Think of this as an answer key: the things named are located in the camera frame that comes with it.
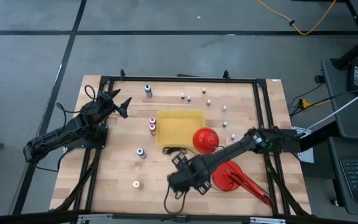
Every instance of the white wire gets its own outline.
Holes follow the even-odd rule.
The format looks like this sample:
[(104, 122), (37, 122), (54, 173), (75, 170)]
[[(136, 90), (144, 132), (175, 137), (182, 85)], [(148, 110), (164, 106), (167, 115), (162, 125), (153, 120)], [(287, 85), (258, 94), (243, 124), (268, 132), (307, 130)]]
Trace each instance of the white wire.
[(358, 100), (358, 97), (354, 98), (353, 100), (351, 100), (350, 102), (346, 103), (345, 105), (343, 105), (341, 108), (339, 108), (337, 111), (333, 112), (332, 114), (328, 115), (327, 117), (325, 117), (324, 119), (322, 119), (321, 121), (318, 121), (314, 124), (312, 124), (310, 127), (308, 127), (307, 129), (310, 129), (314, 126), (316, 126), (317, 124), (327, 120), (328, 118), (334, 116), (336, 113), (340, 112), (341, 110), (343, 110), (345, 107), (349, 106), (350, 104), (352, 104), (353, 102), (355, 102), (356, 100)]

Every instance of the gray floor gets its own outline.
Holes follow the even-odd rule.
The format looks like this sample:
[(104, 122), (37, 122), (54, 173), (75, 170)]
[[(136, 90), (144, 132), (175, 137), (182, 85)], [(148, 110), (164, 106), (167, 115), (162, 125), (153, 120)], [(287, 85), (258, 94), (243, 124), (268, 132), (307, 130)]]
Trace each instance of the gray floor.
[[(328, 2), (266, 1), (307, 30)], [(358, 12), (358, 1), (353, 1)], [(69, 1), (0, 0), (0, 29), (70, 30), (80, 5)], [(256, 1), (88, 1), (80, 30), (291, 30), (288, 22)], [(336, 4), (318, 30), (357, 30), (346, 5)], [(68, 41), (67, 36), (0, 36), (0, 215), (9, 212), (24, 168), (22, 148), (35, 135)], [(321, 60), (338, 57), (357, 38), (257, 36), (78, 36), (75, 39), (58, 101), (73, 109), (83, 75), (165, 75), (178, 73), (220, 77), (280, 78), (287, 101), (312, 89)], [(325, 87), (306, 98), (327, 97)], [(294, 116), (306, 127), (325, 117), (329, 105)], [(53, 112), (50, 129), (62, 125)], [(56, 168), (62, 152), (54, 151), (40, 166)], [(47, 211), (56, 174), (37, 170), (24, 212)], [(332, 206), (328, 180), (305, 178), (312, 212), (319, 217), (358, 221)]]

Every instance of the red bowl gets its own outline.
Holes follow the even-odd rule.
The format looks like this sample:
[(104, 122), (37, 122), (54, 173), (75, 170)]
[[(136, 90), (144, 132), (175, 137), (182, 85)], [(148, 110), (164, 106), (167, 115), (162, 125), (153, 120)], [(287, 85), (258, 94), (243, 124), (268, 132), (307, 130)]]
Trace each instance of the red bowl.
[(219, 145), (218, 134), (211, 128), (200, 128), (193, 135), (193, 145), (200, 153), (212, 153)]

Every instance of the small white object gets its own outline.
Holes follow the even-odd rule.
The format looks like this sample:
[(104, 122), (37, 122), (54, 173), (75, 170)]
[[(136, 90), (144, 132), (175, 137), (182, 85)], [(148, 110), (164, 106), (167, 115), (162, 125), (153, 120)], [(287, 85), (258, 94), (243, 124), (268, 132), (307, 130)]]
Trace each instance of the small white object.
[(150, 124), (155, 124), (156, 123), (155, 118), (150, 118), (149, 122), (150, 122)]
[(155, 135), (155, 124), (150, 124), (149, 125), (149, 130), (152, 133), (152, 135)]
[(138, 149), (136, 150), (136, 154), (137, 154), (141, 159), (146, 158), (146, 152), (145, 152), (144, 149), (142, 149), (142, 148), (138, 148)]
[(140, 182), (136, 180), (136, 181), (134, 181), (134, 183), (132, 185), (134, 186), (134, 188), (139, 188)]

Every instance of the wooden table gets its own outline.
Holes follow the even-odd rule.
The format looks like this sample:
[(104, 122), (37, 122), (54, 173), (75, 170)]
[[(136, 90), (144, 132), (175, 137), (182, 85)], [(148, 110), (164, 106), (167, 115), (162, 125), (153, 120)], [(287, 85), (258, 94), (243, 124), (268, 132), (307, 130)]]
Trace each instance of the wooden table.
[[(85, 75), (80, 88), (76, 110), (90, 99), (85, 95), (85, 85), (98, 90), (101, 76)], [(204, 110), (206, 125), (219, 135), (220, 145), (231, 144), (231, 134), (236, 134), (237, 141), (252, 127), (258, 127), (255, 109), (254, 92), (251, 84), (244, 83), (189, 83), (189, 82), (147, 82), (151, 85), (153, 98), (146, 98), (145, 82), (115, 81), (114, 89), (121, 89), (114, 98), (116, 104), (132, 97), (128, 108), (129, 117), (121, 118), (112, 114), (108, 139), (102, 150), (93, 195), (93, 212), (106, 213), (153, 213), (166, 214), (163, 207), (167, 191), (167, 175), (175, 171), (171, 159), (161, 153), (155, 142), (155, 136), (148, 129), (149, 118), (156, 117), (158, 110)], [(287, 104), (280, 80), (267, 80), (267, 89), (274, 124), (279, 128), (291, 128)], [(191, 95), (191, 102), (182, 100), (181, 93)], [(265, 126), (267, 116), (264, 108), (262, 89), (259, 90)], [(229, 124), (222, 127), (223, 121)], [(146, 159), (140, 159), (135, 150), (145, 149)], [(50, 208), (59, 206), (77, 184), (83, 162), (84, 149), (72, 150), (62, 160)], [(290, 153), (282, 153), (281, 161), (285, 183), (302, 208), (310, 212), (305, 182), (298, 160)], [(263, 156), (253, 152), (244, 153), (235, 159), (242, 171), (268, 191), (267, 176)], [(135, 189), (133, 181), (138, 180), (142, 189)], [(275, 186), (278, 209), (283, 212), (279, 189)], [(80, 208), (85, 207), (86, 193), (84, 188)], [(181, 200), (174, 199), (170, 193), (167, 207), (171, 211), (179, 210)], [(182, 214), (192, 215), (272, 215), (271, 208), (256, 199), (248, 191), (239, 188), (233, 192), (220, 192), (210, 189), (206, 195), (200, 195), (191, 189), (186, 196)]]

